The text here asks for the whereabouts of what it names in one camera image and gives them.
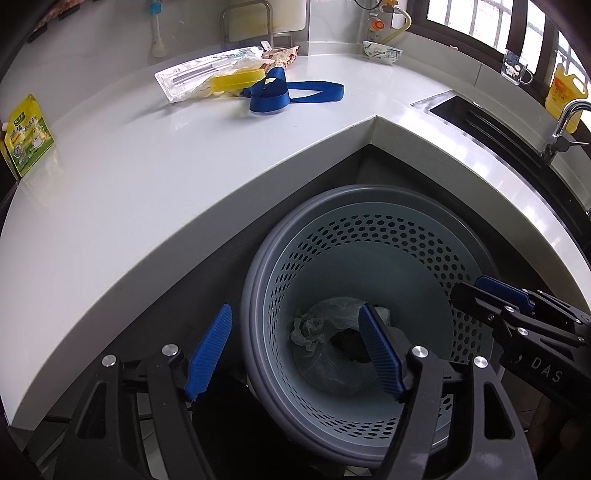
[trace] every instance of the cooking oil bottle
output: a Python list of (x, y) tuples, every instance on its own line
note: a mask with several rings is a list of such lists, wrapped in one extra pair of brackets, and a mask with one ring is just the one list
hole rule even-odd
[[(582, 90), (575, 83), (579, 83), (582, 86)], [(575, 74), (566, 75), (564, 71), (564, 65), (559, 63), (556, 66), (556, 72), (554, 73), (554, 80), (550, 87), (548, 96), (546, 97), (545, 107), (550, 114), (558, 120), (560, 114), (567, 103), (576, 98), (587, 98), (589, 91), (584, 82), (582, 82)], [(582, 112), (578, 112), (573, 115), (572, 119), (566, 126), (566, 131), (571, 134), (579, 126)]]

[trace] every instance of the white countertop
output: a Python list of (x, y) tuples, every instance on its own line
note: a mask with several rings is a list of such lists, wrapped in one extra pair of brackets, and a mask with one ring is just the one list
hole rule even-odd
[(367, 143), (469, 203), (565, 300), (591, 304), (589, 267), (539, 196), (410, 107), (449, 85), (346, 55), (300, 57), (287, 76), (343, 83), (345, 97), (274, 115), (251, 114), (242, 98), (168, 105), (147, 70), (51, 126), (56, 148), (19, 185), (0, 236), (0, 392), (12, 424), (35, 428), (174, 283)]

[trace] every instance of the blue gripper pad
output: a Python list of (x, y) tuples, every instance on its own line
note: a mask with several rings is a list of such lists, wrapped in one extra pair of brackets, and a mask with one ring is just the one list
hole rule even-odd
[(499, 280), (483, 275), (476, 279), (474, 286), (515, 305), (524, 315), (531, 315), (534, 310), (534, 305), (530, 302), (527, 293)]
[(382, 389), (399, 399), (406, 388), (402, 383), (402, 365), (392, 344), (382, 331), (384, 323), (364, 305), (359, 310), (359, 333), (374, 363)]
[(185, 395), (190, 401), (195, 401), (200, 393), (207, 390), (213, 371), (230, 336), (230, 330), (232, 330), (232, 308), (225, 303), (189, 360)]

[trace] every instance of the white bowl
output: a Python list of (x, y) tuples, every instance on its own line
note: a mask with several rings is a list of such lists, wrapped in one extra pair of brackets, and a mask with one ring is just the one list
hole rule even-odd
[(363, 42), (363, 51), (371, 60), (385, 63), (386, 65), (393, 64), (402, 55), (402, 50), (399, 48), (372, 41)]

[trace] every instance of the yellow hose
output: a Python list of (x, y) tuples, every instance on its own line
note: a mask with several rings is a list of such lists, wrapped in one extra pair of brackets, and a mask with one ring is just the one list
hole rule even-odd
[(395, 39), (402, 32), (406, 32), (408, 30), (408, 28), (411, 26), (411, 24), (413, 23), (413, 19), (410, 18), (410, 15), (408, 14), (408, 12), (406, 10), (402, 10), (402, 8), (401, 8), (400, 13), (402, 13), (404, 16), (404, 19), (405, 19), (404, 25), (400, 28), (395, 29), (394, 32), (392, 32), (385, 39), (383, 39), (381, 43), (383, 43), (384, 45), (388, 44), (390, 41)]

